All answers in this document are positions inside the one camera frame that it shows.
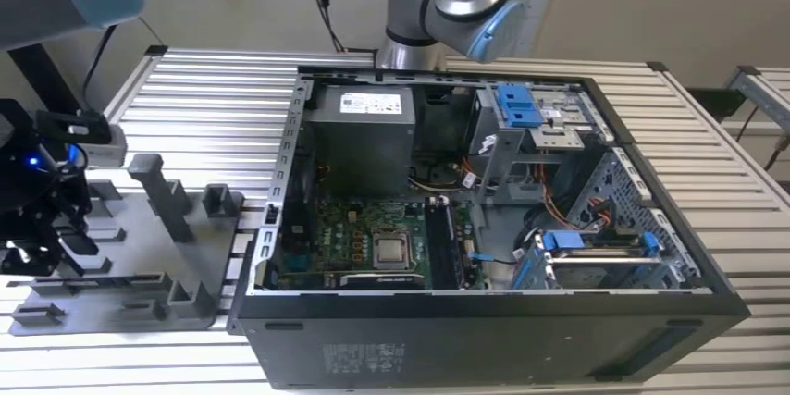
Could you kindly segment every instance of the printed label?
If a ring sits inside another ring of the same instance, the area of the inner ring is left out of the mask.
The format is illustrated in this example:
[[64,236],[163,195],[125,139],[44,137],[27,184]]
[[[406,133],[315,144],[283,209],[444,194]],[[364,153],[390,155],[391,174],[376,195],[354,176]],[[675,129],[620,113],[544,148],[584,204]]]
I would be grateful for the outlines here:
[[406,344],[323,344],[327,374],[399,374]]
[[474,173],[467,173],[467,175],[464,176],[464,180],[462,182],[463,186],[470,189],[476,179],[478,177],[474,175]]
[[399,115],[399,94],[344,93],[340,96],[340,113]]
[[540,114],[544,117],[560,117],[560,116],[563,116],[563,114],[559,111],[556,111],[556,110],[554,110],[551,108],[540,108]]

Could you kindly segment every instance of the slotted metal workbench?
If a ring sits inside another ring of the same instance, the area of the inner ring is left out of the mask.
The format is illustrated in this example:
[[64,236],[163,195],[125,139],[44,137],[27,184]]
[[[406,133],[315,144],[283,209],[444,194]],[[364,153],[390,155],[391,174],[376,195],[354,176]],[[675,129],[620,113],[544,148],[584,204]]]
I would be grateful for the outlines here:
[[[128,159],[135,153],[159,152],[168,179],[181,179],[195,190],[207,182],[227,182],[245,194],[245,205],[260,207],[299,65],[364,67],[371,58],[193,50],[144,57],[107,111],[123,125]],[[790,393],[790,199],[671,75],[642,63],[527,59],[480,66],[451,58],[448,70],[595,78],[754,314],[642,386],[539,389],[536,393]],[[97,170],[91,177],[112,179],[121,189],[136,187],[123,171]],[[249,208],[240,227],[255,228],[259,216]],[[140,390],[267,393],[271,388],[245,338],[231,337],[223,330],[240,255],[251,237],[239,234],[223,312],[212,329],[32,338],[0,335],[0,389],[49,388],[57,395],[137,394]],[[8,330],[8,313],[27,292],[24,283],[0,287],[5,314],[0,331]]]

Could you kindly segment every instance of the gray 3d printed holder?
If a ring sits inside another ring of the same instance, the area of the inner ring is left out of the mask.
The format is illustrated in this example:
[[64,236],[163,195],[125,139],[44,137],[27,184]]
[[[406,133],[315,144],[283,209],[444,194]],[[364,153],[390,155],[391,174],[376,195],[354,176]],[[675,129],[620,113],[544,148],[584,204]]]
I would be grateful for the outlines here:
[[145,193],[89,181],[97,256],[75,255],[80,278],[37,278],[11,315],[16,336],[199,330],[216,317],[243,196],[224,184],[203,194],[167,181],[159,154],[128,167]]

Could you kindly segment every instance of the green circuit board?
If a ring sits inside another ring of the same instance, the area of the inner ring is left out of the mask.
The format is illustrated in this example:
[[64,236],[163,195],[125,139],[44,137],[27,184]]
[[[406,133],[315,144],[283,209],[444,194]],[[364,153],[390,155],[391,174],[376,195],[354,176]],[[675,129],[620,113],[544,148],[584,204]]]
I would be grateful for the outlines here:
[[[359,273],[422,275],[426,289],[432,288],[422,203],[322,201],[318,212],[316,246],[311,253],[287,257],[288,270],[279,281],[284,289],[330,290],[343,275]],[[474,242],[466,206],[454,208],[452,218],[458,239]],[[408,240],[404,268],[376,268],[372,247],[376,236],[402,236]],[[480,288],[482,278],[478,281],[470,283],[471,288]]]

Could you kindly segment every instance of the white wall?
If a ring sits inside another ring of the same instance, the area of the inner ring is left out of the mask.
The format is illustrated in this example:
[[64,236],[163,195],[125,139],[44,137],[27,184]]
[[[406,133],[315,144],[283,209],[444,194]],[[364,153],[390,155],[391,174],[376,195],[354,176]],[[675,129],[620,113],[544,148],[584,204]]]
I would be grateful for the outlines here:
[[666,63],[721,86],[735,65],[790,67],[787,0],[551,0],[535,57]]
[[[145,0],[143,12],[169,46],[270,51],[332,51],[314,0]],[[387,0],[331,0],[330,11],[346,46],[380,45]],[[100,32],[51,42],[47,48],[72,85],[81,82]],[[93,78],[89,99],[105,105],[153,38],[129,22],[116,31]]]

